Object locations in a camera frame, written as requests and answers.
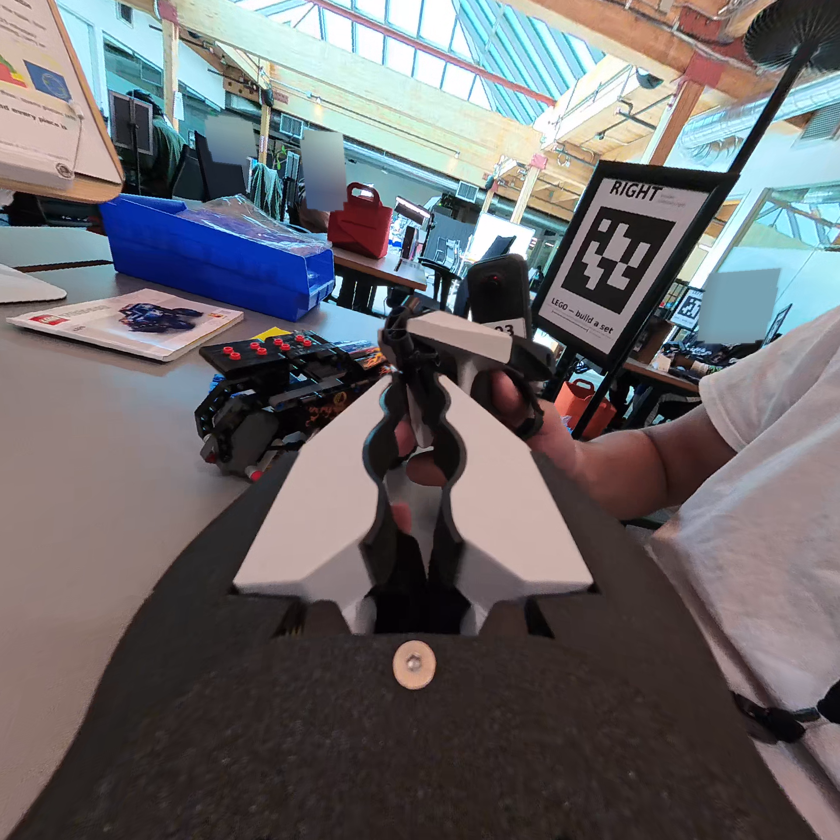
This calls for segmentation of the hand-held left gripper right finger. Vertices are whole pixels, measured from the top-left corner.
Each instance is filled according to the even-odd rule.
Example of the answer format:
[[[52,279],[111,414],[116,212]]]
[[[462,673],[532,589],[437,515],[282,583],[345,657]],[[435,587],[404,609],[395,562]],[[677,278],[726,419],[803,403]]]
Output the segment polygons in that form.
[[[586,592],[594,581],[530,447],[447,376],[434,462],[445,475],[434,572],[463,635],[500,602]]]

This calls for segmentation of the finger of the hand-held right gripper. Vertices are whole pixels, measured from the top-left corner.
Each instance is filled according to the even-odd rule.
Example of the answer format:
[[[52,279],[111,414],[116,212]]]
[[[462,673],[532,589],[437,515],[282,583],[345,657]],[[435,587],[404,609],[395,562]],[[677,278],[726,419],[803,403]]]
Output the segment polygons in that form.
[[[406,321],[406,331],[450,354],[459,368],[500,370],[511,364],[513,336],[443,311],[431,311]]]

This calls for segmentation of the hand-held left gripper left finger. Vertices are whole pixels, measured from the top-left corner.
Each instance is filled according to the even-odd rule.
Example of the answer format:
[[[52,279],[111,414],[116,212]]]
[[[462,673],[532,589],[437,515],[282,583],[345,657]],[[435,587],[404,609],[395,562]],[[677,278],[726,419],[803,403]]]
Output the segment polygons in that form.
[[[363,447],[384,418],[382,377],[297,452],[234,588],[244,595],[334,602],[352,634],[371,634],[373,578],[362,539],[375,521],[379,490],[363,462]]]

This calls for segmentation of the black lego piece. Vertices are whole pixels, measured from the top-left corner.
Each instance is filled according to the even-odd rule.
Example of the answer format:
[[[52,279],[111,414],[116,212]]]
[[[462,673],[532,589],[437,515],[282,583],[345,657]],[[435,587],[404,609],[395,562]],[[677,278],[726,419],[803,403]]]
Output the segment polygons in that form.
[[[379,346],[397,379],[417,403],[424,404],[436,387],[442,352],[428,339],[415,337],[408,329],[420,315],[430,313],[418,299],[409,298],[395,306],[380,330]]]

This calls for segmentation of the lego truck with flame panels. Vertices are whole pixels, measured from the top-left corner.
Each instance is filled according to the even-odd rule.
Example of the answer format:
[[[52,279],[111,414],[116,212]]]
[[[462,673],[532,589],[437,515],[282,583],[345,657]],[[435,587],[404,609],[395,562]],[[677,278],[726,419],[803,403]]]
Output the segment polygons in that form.
[[[367,340],[333,342],[312,331],[286,339],[199,350],[215,372],[194,412],[200,456],[224,476],[256,482],[392,371]]]

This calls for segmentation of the person's right forearm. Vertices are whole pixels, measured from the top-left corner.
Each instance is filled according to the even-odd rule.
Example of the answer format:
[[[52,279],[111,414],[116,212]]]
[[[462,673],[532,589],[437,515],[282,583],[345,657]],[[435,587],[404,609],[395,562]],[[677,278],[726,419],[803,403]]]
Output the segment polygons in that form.
[[[680,506],[735,454],[700,406],[673,422],[588,443],[567,437],[553,457],[611,516],[632,520]]]

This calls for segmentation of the lego instruction booklet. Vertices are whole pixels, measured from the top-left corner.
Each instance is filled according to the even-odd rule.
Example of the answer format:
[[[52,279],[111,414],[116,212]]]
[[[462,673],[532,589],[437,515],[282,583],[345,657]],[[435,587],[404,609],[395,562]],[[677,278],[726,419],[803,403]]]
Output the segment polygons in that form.
[[[118,297],[30,311],[7,318],[7,323],[168,363],[240,323],[244,316],[241,311],[142,289]]]

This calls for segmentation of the person's right hand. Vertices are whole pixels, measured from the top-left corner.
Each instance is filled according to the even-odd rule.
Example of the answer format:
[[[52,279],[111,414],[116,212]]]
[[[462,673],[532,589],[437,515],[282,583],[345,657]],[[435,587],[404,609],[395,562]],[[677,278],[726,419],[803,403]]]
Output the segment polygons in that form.
[[[490,374],[491,401],[500,420],[511,430],[519,428],[532,413],[510,377],[501,372]],[[573,440],[554,404],[540,400],[542,426],[532,436],[528,446],[552,460],[554,465],[569,476],[577,469],[580,441]],[[412,482],[425,487],[442,487],[446,483],[444,472],[435,465],[434,456],[423,451],[414,454],[417,440],[410,419],[404,418],[395,428],[395,441],[399,456],[408,456],[406,474]]]

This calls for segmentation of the background table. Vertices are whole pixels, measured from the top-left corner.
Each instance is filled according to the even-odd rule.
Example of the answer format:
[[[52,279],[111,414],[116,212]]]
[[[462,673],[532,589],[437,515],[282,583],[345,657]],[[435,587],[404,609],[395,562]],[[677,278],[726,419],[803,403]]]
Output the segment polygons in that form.
[[[345,248],[332,248],[333,265],[360,272],[369,281],[378,280],[387,286],[399,286],[410,290],[422,291],[427,287],[425,268],[416,261],[406,260],[401,252],[390,249],[380,259],[359,255]]]

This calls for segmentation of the red bag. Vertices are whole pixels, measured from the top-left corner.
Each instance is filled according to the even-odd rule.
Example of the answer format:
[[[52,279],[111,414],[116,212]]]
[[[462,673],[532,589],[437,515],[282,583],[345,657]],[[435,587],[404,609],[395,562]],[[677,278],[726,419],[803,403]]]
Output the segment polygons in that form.
[[[384,205],[369,185],[347,185],[343,208],[329,216],[328,241],[333,247],[372,259],[383,259],[389,249],[393,209]]]

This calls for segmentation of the small black white marker sign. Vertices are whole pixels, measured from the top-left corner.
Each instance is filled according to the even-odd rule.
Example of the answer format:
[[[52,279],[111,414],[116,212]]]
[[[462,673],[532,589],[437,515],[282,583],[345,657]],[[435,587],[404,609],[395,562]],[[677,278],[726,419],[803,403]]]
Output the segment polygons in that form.
[[[668,321],[689,332],[697,329],[703,295],[702,288],[688,287],[668,317]]]

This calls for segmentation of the blue plastic bin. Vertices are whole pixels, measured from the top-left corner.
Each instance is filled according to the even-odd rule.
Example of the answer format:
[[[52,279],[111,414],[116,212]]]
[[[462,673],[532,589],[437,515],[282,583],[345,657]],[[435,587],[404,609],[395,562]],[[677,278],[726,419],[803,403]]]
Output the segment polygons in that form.
[[[234,219],[173,199],[121,194],[99,205],[114,269],[137,280],[297,322],[333,293],[333,252],[233,230]]]

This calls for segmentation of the black stand pole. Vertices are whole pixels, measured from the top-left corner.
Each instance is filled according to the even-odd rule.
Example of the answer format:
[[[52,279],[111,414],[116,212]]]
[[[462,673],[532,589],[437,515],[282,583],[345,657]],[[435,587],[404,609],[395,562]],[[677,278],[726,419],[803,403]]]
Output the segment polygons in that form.
[[[551,333],[563,345],[555,373],[543,395],[554,403],[563,383],[571,375],[578,357],[602,369],[602,383],[576,428],[573,439],[581,439],[609,385],[627,360],[638,336],[677,272],[697,245],[714,214],[721,207],[737,182],[742,169],[754,152],[768,127],[801,74],[805,61],[793,61],[784,69],[768,100],[764,104],[747,139],[734,161],[723,173],[680,170],[651,164],[630,164],[602,161],[586,187],[581,203],[573,215],[557,257],[558,269],[551,287],[540,291],[540,303],[533,305],[533,317],[540,328]],[[606,325],[588,313],[583,321],[573,318],[570,327],[552,325],[543,311],[575,315],[571,303],[559,300],[561,292],[574,298],[581,296],[564,284],[570,278],[583,276],[583,269],[590,265],[584,261],[589,253],[595,284],[605,287],[607,281],[619,279],[619,258],[606,257],[606,239],[597,225],[606,222],[612,241],[616,241],[619,228],[633,216],[630,245],[622,246],[621,256],[636,253],[643,245],[653,245],[652,256],[642,258],[644,269],[633,269],[629,284],[633,290],[621,294],[618,311],[607,309],[609,316],[618,318],[618,327],[612,332],[603,331]]]

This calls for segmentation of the white plastic tray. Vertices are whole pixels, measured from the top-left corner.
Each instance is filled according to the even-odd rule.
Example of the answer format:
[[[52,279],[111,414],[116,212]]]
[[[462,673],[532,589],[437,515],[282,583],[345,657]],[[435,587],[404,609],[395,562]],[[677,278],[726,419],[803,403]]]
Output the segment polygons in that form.
[[[62,301],[66,298],[66,290],[53,286],[29,273],[1,265],[1,305]]]

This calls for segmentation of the black ribbed disc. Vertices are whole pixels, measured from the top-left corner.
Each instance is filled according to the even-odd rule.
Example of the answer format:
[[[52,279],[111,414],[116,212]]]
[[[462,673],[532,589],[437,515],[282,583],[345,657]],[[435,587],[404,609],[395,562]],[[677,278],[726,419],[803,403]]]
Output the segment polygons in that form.
[[[839,70],[839,2],[777,1],[766,7],[743,37],[749,58],[778,70],[804,60],[818,72]]]

